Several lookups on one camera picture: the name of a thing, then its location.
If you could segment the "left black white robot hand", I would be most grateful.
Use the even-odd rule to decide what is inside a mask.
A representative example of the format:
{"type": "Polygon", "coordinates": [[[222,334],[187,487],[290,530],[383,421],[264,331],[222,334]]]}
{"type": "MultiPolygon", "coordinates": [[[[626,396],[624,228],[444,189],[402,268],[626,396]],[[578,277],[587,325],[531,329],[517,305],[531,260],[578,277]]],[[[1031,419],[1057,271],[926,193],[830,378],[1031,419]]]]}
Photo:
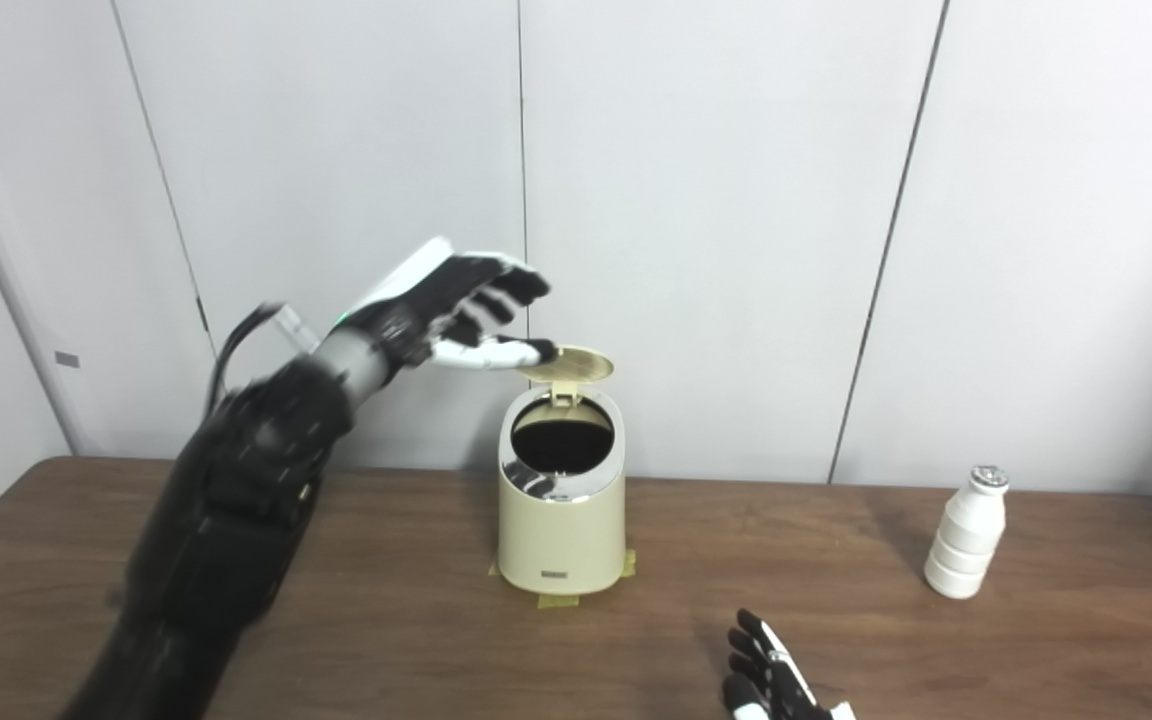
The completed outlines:
{"type": "Polygon", "coordinates": [[[397,265],[338,320],[379,348],[392,372],[433,363],[470,370],[544,366],[561,350],[550,340],[486,332],[477,314],[507,325],[550,295],[538,270],[503,252],[458,252],[435,237],[397,265]]]}

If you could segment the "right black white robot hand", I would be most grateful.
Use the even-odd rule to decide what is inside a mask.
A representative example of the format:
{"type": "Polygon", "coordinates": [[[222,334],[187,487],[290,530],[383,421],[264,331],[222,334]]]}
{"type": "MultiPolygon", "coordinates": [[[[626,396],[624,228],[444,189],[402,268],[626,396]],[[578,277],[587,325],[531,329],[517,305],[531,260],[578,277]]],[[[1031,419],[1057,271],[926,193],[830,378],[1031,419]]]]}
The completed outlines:
{"type": "Polygon", "coordinates": [[[785,643],[755,612],[737,611],[727,642],[730,673],[721,696],[732,719],[855,719],[849,702],[819,705],[785,643]]]}

